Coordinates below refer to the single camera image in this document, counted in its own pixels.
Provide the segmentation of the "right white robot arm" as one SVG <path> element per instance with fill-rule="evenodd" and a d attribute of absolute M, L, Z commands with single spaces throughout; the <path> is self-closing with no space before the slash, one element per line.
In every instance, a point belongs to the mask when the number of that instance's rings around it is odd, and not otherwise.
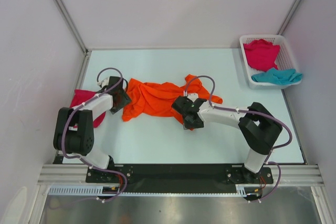
<path fill-rule="evenodd" d="M 179 96 L 172 109 L 182 116 L 185 129 L 200 129 L 206 123 L 219 123 L 239 129 L 249 146 L 242 176 L 249 183 L 261 177 L 261 169 L 283 126 L 260 103 L 240 109 L 223 107 L 202 98 Z"/>

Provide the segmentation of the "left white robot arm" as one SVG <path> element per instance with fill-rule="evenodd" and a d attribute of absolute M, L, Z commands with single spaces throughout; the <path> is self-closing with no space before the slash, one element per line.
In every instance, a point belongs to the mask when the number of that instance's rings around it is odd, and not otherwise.
<path fill-rule="evenodd" d="M 128 82 L 110 76 L 98 82 L 99 91 L 75 90 L 69 107 L 59 110 L 53 146 L 71 159 L 98 169 L 98 176 L 105 182 L 115 178 L 114 160 L 95 144 L 95 128 L 100 126 L 106 113 L 116 114 L 131 98 L 127 95 Z"/>

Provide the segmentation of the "white plastic basket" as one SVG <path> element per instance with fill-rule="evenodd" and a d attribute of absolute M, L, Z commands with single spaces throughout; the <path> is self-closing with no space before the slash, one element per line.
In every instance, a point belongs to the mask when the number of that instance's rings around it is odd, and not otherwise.
<path fill-rule="evenodd" d="M 277 59 L 275 61 L 276 65 L 278 66 L 278 70 L 287 70 L 287 69 L 295 69 L 297 72 L 299 71 L 299 68 L 295 62 L 295 58 L 290 50 L 290 47 L 288 46 L 285 38 L 281 35 L 269 35 L 269 34 L 264 34 L 264 35 L 243 35 L 240 37 L 240 46 L 242 49 L 242 54 L 243 54 L 243 60 L 245 63 L 245 70 L 246 70 L 246 75 L 247 75 L 247 80 L 248 80 L 248 85 L 251 89 L 285 89 L 289 87 L 290 85 L 286 86 L 279 86 L 271 83 L 259 83 L 259 82 L 254 82 L 251 77 L 254 74 L 262 73 L 263 71 L 259 71 L 256 69 L 251 68 L 246 59 L 246 55 L 244 52 L 244 46 L 243 44 L 249 44 L 253 40 L 259 40 L 259 39 L 264 39 L 268 42 L 273 43 L 274 45 L 279 45 L 280 46 L 280 52 L 277 56 Z"/>

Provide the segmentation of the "orange t shirt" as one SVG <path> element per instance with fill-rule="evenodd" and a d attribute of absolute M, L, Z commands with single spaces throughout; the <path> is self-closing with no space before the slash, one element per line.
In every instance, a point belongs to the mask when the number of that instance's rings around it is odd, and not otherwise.
<path fill-rule="evenodd" d="M 152 83 L 130 79 L 127 95 L 131 102 L 123 108 L 122 120 L 128 122 L 141 114 L 161 118 L 175 118 L 183 123 L 183 118 L 173 108 L 172 104 L 179 96 L 196 93 L 201 99 L 209 99 L 210 92 L 203 86 L 200 79 L 193 80 L 195 76 L 189 74 L 185 77 L 186 84 L 177 86 L 171 82 Z"/>

